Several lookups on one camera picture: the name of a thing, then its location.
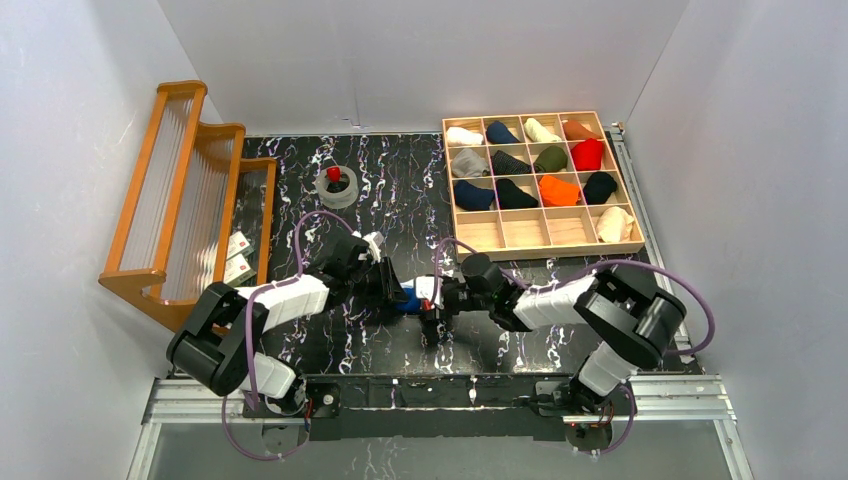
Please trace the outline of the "blue underwear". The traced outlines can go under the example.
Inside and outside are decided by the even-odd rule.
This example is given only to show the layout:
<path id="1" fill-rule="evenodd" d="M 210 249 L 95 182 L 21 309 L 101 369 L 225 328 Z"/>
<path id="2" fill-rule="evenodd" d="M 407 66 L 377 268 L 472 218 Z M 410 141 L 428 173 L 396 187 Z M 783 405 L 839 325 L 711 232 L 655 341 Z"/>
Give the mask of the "blue underwear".
<path id="1" fill-rule="evenodd" d="M 405 302 L 399 302 L 395 304 L 395 308 L 403 312 L 404 314 L 420 314 L 421 309 L 421 299 L 417 295 L 415 280 L 408 280 L 401 284 L 401 288 L 406 297 Z"/>

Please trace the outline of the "orange underwear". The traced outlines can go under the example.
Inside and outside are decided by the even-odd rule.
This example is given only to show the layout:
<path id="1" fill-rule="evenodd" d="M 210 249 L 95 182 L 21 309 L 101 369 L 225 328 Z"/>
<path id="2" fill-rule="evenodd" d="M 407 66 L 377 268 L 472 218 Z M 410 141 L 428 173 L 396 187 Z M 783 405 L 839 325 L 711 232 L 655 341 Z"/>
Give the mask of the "orange underwear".
<path id="1" fill-rule="evenodd" d="M 573 207 L 580 201 L 579 186 L 552 175 L 542 176 L 538 189 L 544 207 Z"/>

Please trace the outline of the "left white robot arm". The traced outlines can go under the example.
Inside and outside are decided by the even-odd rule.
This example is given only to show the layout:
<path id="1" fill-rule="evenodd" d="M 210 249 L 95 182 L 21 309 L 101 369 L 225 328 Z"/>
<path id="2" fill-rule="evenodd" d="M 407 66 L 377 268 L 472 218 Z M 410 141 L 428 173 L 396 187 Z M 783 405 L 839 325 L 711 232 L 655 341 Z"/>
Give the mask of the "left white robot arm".
<path id="1" fill-rule="evenodd" d="M 240 389 L 269 399 L 304 398 L 297 370 L 259 352 L 261 336 L 286 322 L 330 311 L 350 298 L 407 301 L 383 236 L 353 233 L 315 267 L 294 279 L 239 290 L 209 285 L 166 350 L 168 361 L 218 396 Z"/>

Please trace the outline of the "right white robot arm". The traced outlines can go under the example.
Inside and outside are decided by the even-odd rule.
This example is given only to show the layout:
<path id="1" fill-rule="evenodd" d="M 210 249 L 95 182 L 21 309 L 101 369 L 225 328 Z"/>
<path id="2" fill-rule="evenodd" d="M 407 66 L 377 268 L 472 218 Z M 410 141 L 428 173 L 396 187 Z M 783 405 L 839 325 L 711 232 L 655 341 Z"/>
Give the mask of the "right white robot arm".
<path id="1" fill-rule="evenodd" d="M 638 370 L 657 367 L 686 316 L 683 303 L 650 279 L 650 264 L 599 262 L 546 287 L 518 284 L 485 254 L 466 257 L 461 271 L 461 279 L 426 275 L 402 286 L 421 312 L 483 311 L 509 332 L 585 323 L 600 337 L 569 381 L 572 402 L 598 404 Z"/>

